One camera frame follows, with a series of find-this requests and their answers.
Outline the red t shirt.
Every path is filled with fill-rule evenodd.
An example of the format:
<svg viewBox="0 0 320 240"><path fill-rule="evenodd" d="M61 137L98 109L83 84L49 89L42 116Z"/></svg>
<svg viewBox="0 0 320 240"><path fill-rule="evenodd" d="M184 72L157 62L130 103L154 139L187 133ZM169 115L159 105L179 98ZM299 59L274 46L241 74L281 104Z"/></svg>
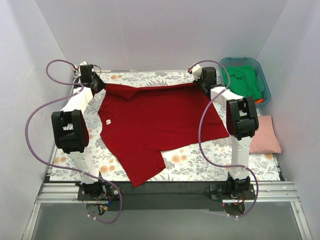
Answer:
<svg viewBox="0 0 320 240"><path fill-rule="evenodd" d="M166 167L162 152L229 136L215 107L194 83L109 83L98 115L100 136L134 187Z"/></svg>

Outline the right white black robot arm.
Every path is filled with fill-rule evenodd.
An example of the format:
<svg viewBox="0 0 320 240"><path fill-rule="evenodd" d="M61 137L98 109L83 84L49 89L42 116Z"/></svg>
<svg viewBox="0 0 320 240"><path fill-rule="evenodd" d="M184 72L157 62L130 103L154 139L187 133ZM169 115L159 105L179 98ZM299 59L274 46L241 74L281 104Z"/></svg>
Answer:
<svg viewBox="0 0 320 240"><path fill-rule="evenodd" d="M226 109L226 128L231 139L231 164L226 181L209 186L208 193L213 200L225 197L237 199L253 193L251 178L255 177L249 168L250 146L259 128L256 104L252 97L243 97L217 83L214 67L199 64L189 69L194 82L211 102L217 102Z"/></svg>

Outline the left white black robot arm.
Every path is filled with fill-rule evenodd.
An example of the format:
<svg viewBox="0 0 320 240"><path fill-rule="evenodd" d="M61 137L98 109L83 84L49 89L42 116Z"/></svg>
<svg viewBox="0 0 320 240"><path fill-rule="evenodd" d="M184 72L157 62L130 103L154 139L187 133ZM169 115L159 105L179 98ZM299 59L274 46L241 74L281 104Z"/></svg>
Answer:
<svg viewBox="0 0 320 240"><path fill-rule="evenodd" d="M51 114L51 122L57 148L67 154L75 167L80 170L80 183L77 185L80 193L94 200L102 200L106 197L107 191L103 183L94 178L100 177L101 174L88 150L90 137L84 119L88 104L104 87L94 67L86 61L80 63L76 82L84 85L84 89L80 90L80 86L75 86L73 88L75 95L60 111Z"/></svg>

